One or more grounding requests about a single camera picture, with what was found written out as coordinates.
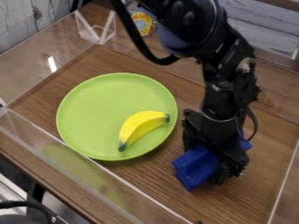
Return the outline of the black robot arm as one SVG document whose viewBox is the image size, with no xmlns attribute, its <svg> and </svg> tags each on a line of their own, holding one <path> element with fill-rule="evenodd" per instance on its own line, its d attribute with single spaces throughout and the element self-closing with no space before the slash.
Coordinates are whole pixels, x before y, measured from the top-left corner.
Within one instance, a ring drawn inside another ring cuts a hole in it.
<svg viewBox="0 0 299 224">
<path fill-rule="evenodd" d="M 187 190 L 210 181 L 220 185 L 248 166 L 251 136 L 243 125 L 258 123 L 250 103 L 260 88 L 255 76 L 255 50 L 231 27 L 218 0 L 135 0 L 157 24 L 157 35 L 169 55 L 153 55 L 137 32 L 121 0 L 109 0 L 140 53 L 157 65 L 181 58 L 201 64 L 206 84 L 200 109 L 183 111 L 184 153 L 173 161 L 176 178 Z"/>
</svg>

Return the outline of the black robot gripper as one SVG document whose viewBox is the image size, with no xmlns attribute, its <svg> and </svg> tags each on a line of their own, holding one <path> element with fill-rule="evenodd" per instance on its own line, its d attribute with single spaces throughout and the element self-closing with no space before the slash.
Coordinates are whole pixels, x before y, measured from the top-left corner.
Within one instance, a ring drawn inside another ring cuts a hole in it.
<svg viewBox="0 0 299 224">
<path fill-rule="evenodd" d="M 211 182 L 220 186 L 226 178 L 239 177 L 248 165 L 248 155 L 242 147 L 236 118 L 216 120 L 203 112 L 185 109 L 181 126 L 184 151 L 206 148 L 222 162 L 211 176 Z"/>
</svg>

